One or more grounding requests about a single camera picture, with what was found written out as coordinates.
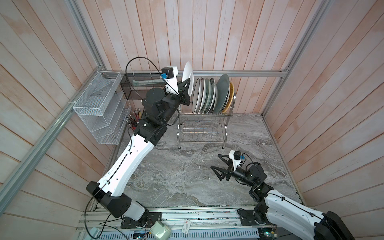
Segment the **orange sunburst plate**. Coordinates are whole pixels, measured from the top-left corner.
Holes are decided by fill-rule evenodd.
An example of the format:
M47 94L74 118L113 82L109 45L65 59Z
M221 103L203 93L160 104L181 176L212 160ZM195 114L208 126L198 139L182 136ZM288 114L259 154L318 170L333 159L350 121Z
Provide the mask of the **orange sunburst plate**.
M200 97L201 103L200 103L200 107L199 107L199 111L198 111L199 114L203 112L203 106L204 106L204 104L206 102L206 96L207 96L207 83L206 83L206 80L207 80L207 78L205 78L205 79L202 78L202 80L201 80L201 83L202 83L202 95Z
M182 82L186 81L187 79L190 79L190 86L189 86L188 94L191 97L192 93L194 91L195 80L194 80L192 64L190 62L187 62L185 67L184 67Z

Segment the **white black-rimmed plate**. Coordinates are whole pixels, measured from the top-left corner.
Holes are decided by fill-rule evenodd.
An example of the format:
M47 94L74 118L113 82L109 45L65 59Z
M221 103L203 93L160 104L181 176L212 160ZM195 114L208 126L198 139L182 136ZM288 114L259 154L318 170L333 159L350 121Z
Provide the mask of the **white black-rimmed plate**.
M196 111L196 107L198 105L198 98L199 98L199 92L200 92L200 79L197 78L195 87L194 87L194 93L193 93L193 102L192 102L192 113L194 114Z

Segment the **pale green flower plate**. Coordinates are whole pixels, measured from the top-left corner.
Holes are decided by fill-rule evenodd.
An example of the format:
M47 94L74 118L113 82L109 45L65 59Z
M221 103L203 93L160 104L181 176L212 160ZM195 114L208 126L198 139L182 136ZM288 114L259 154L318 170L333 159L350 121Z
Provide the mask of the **pale green flower plate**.
M206 94L206 98L205 98L205 104L204 104L204 107L203 107L203 113L207 112L207 108L208 108L210 97L211 97L211 93L212 93L210 79L206 78L205 79L205 83L206 83L206 87L207 87L207 94Z

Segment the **green rimmed white plate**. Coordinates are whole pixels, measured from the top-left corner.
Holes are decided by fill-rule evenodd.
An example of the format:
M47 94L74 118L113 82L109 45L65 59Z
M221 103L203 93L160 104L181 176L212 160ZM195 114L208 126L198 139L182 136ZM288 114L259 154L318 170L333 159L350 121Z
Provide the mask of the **green rimmed white plate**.
M216 97L216 81L215 81L215 79L211 78L210 83L211 83L212 96L211 96L211 102L209 105L208 113L213 112L213 107L214 107L214 102L215 102L215 97Z

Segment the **pale green glass plate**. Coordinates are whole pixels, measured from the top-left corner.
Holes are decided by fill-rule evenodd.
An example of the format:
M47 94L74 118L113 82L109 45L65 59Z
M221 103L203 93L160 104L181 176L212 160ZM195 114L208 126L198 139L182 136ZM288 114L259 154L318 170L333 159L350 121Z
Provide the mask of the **pale green glass plate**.
M219 114L227 101L227 96L230 90L230 79L227 74L224 74L220 77L217 82L217 99L215 102L215 107L213 110L214 114Z

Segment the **steel dish rack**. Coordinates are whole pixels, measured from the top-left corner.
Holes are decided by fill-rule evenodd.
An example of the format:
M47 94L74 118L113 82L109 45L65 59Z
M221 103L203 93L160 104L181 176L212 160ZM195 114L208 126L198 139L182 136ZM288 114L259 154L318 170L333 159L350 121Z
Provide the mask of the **steel dish rack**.
M181 116L177 125L177 142L178 148L182 144L221 144L224 149L228 139L228 125L231 117L233 116L233 109L236 102L236 93L233 98L230 109L222 114L212 113L198 113L202 95L202 83L200 83L200 92L198 98L198 105L193 114L183 110L180 107Z

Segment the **cream floral plate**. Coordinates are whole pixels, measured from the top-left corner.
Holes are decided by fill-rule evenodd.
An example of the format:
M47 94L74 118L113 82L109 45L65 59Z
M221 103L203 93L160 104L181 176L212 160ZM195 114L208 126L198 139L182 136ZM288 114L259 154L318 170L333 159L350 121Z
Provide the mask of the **cream floral plate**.
M231 95L231 90L228 91L225 104L224 104L223 109L221 111L222 114L224 114L229 108L230 95Z

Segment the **yellow woven round tray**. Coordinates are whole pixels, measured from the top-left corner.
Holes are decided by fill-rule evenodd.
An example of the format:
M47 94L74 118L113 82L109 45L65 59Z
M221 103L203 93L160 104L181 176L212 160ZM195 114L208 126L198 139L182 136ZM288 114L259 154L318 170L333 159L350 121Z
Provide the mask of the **yellow woven round tray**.
M234 98L234 95L235 95L235 88L234 88L234 84L232 83L232 82L230 82L230 90L231 90L231 95L230 95L230 101L229 101L229 108L228 108L228 110L230 109L230 107L231 107L231 104L232 104L232 102L233 102L233 98Z

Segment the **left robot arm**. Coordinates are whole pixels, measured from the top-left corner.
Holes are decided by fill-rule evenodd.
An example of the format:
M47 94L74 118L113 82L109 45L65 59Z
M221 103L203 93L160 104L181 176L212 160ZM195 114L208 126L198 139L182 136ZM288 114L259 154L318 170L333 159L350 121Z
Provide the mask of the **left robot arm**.
M144 112L131 140L111 169L98 181L89 182L87 191L115 218L127 217L141 221L147 209L124 194L132 174L144 157L159 142L168 129L168 121L180 105L188 106L190 79L177 83L178 92L153 88L143 99Z

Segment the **pencils bundle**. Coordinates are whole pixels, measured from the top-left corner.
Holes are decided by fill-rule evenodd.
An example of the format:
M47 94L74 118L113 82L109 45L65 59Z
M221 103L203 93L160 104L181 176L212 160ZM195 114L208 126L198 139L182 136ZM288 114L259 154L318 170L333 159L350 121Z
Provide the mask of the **pencils bundle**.
M129 125L136 127L142 118L142 111L140 109L133 110L126 116Z

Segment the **white tag label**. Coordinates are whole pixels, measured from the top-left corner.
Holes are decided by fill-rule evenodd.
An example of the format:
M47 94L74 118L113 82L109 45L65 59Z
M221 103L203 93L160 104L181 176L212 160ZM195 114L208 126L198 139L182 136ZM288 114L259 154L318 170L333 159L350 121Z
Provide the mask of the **white tag label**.
M183 234L188 234L189 233L191 223L192 222L190 220L187 220L187 219L184 221L184 225L183 225L183 228L182 228L182 233Z

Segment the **white power adapter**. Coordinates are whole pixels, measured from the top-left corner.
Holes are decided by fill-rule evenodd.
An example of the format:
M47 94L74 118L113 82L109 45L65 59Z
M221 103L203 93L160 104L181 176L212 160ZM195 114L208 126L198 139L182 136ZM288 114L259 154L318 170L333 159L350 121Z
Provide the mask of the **white power adapter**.
M161 221L156 221L151 227L150 233L156 240L168 240L171 236L171 229Z

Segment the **black mesh wall basket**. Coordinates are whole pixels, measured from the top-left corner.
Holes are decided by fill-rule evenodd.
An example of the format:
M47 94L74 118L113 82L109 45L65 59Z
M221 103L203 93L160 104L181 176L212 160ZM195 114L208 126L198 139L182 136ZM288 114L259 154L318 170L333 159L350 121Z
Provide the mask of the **black mesh wall basket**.
M122 75L120 86L127 100L138 101L144 99L153 88L163 89L166 83L160 74L127 73Z

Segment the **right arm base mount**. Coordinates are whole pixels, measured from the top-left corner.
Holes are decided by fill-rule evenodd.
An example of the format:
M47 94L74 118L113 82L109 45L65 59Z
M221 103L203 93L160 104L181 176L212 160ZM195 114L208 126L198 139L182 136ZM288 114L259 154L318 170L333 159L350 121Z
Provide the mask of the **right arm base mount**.
M256 210L237 209L242 226L264 226L268 222L265 214Z

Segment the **white mesh wall shelf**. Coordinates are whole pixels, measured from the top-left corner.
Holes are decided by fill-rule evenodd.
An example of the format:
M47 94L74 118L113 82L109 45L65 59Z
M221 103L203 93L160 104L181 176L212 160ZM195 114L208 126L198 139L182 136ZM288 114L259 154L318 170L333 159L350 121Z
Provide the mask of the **white mesh wall shelf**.
M74 111L98 144L117 145L131 108L123 91L119 72L97 72L74 105Z

